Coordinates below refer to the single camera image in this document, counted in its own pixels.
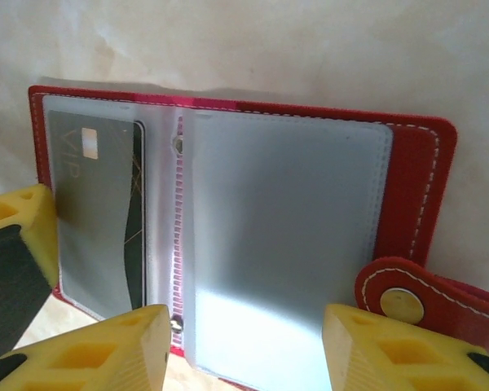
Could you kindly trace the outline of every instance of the table surface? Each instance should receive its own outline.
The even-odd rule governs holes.
[[[459,143],[428,267],[489,291],[489,0],[2,0],[0,193],[37,181],[41,77],[446,117]],[[75,316],[47,305],[28,334]],[[174,360],[165,389],[214,384]]]

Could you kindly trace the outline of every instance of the snap button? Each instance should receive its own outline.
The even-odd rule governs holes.
[[[385,316],[400,322],[417,324],[424,318],[421,300],[404,288],[390,288],[382,293],[381,309]]]

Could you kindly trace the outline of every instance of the red leather cover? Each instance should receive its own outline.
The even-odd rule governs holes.
[[[417,326],[489,352],[489,292],[433,275],[407,259],[386,257],[360,271],[355,282],[359,308],[384,315],[380,300],[390,288],[404,288],[420,299],[424,317]]]
[[[426,263],[456,145],[456,130],[444,119],[276,103],[32,86],[29,89],[29,102],[38,179],[49,187],[51,176],[42,102],[43,97],[49,94],[182,108],[385,124],[394,131],[394,141],[373,259],[400,256],[412,259],[418,265],[423,266]],[[63,300],[59,288],[55,289],[54,294]],[[183,354],[181,349],[177,348],[173,348],[173,353]]]

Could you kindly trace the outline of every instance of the card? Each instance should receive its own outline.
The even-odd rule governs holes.
[[[143,304],[143,126],[49,111],[63,294],[108,318]]]

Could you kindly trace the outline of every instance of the red strap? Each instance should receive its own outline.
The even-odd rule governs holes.
[[[400,257],[385,257],[365,266],[355,281],[359,308],[385,315],[382,294],[402,288],[415,295],[424,315],[417,326],[482,346],[489,352],[489,292],[433,275]]]

